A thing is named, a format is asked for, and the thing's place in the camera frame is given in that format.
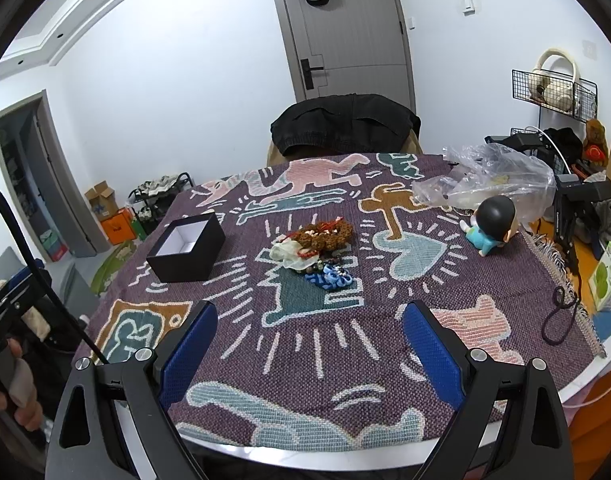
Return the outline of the person's left hand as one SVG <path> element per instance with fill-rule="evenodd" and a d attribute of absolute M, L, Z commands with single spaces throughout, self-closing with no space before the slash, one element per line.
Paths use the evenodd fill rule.
<path fill-rule="evenodd" d="M 43 420 L 43 408 L 38 401 L 36 394 L 36 385 L 33 382 L 33 376 L 28 373 L 26 378 L 21 382 L 20 386 L 14 388 L 10 393 L 16 411 L 14 417 L 20 426 L 25 430 L 36 431 L 40 428 Z M 7 396 L 0 391 L 0 413 L 7 409 Z"/>

